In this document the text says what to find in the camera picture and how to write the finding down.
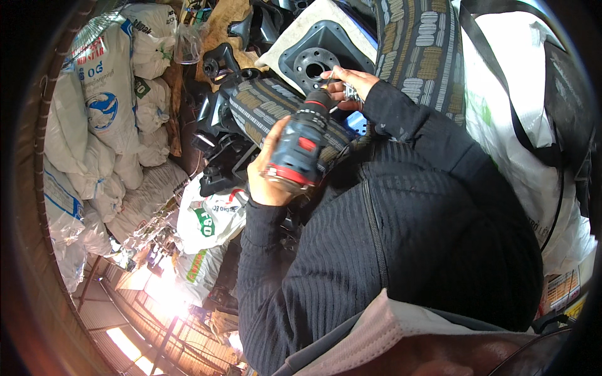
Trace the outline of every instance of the drill bit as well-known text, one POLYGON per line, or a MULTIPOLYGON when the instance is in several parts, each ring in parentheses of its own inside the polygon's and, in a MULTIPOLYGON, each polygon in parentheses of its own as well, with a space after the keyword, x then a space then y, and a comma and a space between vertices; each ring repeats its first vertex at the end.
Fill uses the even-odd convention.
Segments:
POLYGON ((328 90, 328 85, 330 85, 330 82, 332 81, 332 77, 335 75, 335 71, 330 71, 330 76, 328 76, 328 81, 326 81, 326 83, 324 85, 321 86, 322 89, 327 89, 328 90))

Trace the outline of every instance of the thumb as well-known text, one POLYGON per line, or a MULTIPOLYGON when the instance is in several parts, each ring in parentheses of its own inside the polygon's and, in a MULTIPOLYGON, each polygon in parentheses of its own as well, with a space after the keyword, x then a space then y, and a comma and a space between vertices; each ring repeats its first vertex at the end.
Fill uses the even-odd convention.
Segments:
POLYGON ((348 69, 343 69, 340 66, 334 66, 332 70, 335 72, 335 76, 340 80, 345 81, 348 84, 351 84, 353 87, 358 88, 364 82, 364 79, 355 73, 351 72, 348 69))

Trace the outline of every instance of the hand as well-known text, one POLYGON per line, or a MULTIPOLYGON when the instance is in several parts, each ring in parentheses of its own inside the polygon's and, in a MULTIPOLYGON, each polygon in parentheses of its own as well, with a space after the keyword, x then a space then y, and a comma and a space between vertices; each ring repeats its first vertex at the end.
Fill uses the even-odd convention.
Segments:
MULTIPOLYGON (((335 72, 332 78, 342 80, 342 82, 334 82, 333 84, 328 85, 328 92, 332 95, 333 100, 345 100, 345 95, 343 94, 343 82, 355 87, 355 90, 358 92, 358 96, 362 100, 366 100, 366 97, 368 96, 370 89, 372 89, 372 86, 380 81, 378 77, 369 73, 343 69, 340 66, 334 66, 332 70, 335 72)), ((330 76, 330 70, 323 72, 320 76, 323 79, 327 79, 328 76, 330 76)), ((352 111, 361 111, 362 109, 361 103, 355 102, 354 100, 340 102, 337 107, 343 110, 352 111)))
POLYGON ((291 117, 285 116, 278 120, 265 136, 265 141, 261 153, 247 167, 249 175, 249 190, 253 201, 258 204, 268 206, 285 206, 293 198, 293 194, 280 189, 279 185, 269 182, 261 173, 265 170, 265 165, 270 162, 274 148, 280 140, 280 134, 291 117))

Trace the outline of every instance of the person's left hand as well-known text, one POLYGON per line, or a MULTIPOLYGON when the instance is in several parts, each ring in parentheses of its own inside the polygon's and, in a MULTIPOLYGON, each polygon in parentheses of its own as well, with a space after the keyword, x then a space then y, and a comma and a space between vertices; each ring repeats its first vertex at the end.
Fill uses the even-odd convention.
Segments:
POLYGON ((290 116, 285 116, 272 126, 270 133, 265 136, 261 153, 247 167, 251 198, 258 204, 285 206, 293 199, 292 193, 281 190, 278 184, 268 181, 261 174, 265 170, 265 165, 270 162, 272 153, 280 140, 280 134, 290 118, 290 116))

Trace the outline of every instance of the zipper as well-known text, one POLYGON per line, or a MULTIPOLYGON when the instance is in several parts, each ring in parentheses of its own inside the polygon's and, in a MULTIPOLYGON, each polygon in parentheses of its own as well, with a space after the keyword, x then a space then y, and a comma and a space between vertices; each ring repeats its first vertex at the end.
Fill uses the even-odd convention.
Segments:
POLYGON ((382 243, 380 242, 378 225, 376 224, 376 215, 374 214, 374 206, 372 205, 372 196, 370 194, 370 188, 368 187, 368 179, 366 178, 366 174, 364 173, 363 165, 364 164, 361 164, 359 166, 359 175, 364 180, 364 202, 366 204, 366 211, 368 212, 368 222, 370 223, 372 241, 374 242, 374 247, 376 249, 376 261, 378 263, 378 270, 380 274, 380 285, 381 288, 384 289, 389 287, 389 277, 386 270, 385 252, 383 251, 382 243))

